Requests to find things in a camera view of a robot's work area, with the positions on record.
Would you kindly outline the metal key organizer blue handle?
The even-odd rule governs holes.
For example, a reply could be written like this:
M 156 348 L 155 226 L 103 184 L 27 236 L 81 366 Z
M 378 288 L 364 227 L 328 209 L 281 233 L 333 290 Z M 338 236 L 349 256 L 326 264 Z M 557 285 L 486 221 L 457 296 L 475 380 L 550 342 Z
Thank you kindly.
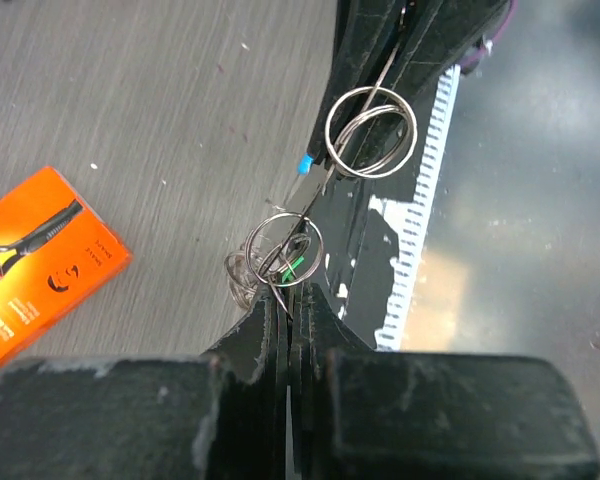
M 332 135 L 335 114 L 347 101 L 363 95 L 365 102 L 352 119 L 345 122 L 337 136 Z M 375 163 L 354 167 L 343 159 L 351 139 L 364 125 L 383 116 L 397 116 L 405 129 L 398 134 L 397 143 Z M 267 285 L 275 294 L 298 285 L 310 278 L 318 269 L 324 256 L 324 238 L 320 229 L 309 217 L 315 201 L 326 193 L 331 179 L 343 178 L 378 180 L 393 175 L 411 159 L 418 140 L 417 118 L 412 106 L 398 93 L 375 84 L 362 86 L 341 95 L 327 112 L 322 137 L 325 141 L 326 159 L 330 162 L 325 174 L 311 173 L 314 158 L 307 155 L 298 166 L 301 183 L 312 186 L 311 193 L 301 200 L 292 198 L 296 210 L 280 208 L 250 231 L 239 249 L 229 253 L 224 260 L 229 288 L 236 304 L 246 310 L 255 298 L 257 289 Z M 293 219 L 284 238 L 270 244 L 264 251 L 257 241 L 261 232 L 281 219 Z

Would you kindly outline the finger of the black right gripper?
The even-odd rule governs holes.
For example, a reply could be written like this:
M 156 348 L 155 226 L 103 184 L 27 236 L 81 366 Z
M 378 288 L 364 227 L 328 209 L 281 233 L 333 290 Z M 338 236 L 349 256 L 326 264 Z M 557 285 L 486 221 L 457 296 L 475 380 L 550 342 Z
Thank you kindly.
M 448 68 L 476 64 L 487 51 L 485 34 L 500 23 L 509 1 L 446 0 L 415 3 L 415 54 L 401 76 L 414 101 Z
M 392 175 L 415 150 L 400 84 L 415 54 L 413 1 L 339 1 L 330 76 L 309 141 L 329 175 Z

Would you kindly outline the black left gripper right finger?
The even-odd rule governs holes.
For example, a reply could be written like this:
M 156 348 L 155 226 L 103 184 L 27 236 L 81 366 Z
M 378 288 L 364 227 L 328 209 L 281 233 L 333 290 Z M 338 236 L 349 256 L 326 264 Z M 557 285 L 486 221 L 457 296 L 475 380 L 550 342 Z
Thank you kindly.
M 320 287 L 288 296 L 293 466 L 302 479 L 598 479 L 579 400 L 551 363 L 375 351 Z

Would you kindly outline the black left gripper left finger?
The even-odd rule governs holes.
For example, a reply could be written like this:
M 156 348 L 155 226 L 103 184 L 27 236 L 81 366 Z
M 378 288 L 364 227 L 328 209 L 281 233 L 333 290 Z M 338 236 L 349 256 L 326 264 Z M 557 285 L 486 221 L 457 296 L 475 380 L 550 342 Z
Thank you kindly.
M 205 353 L 0 370 L 0 479 L 281 479 L 285 331 L 260 296 Z

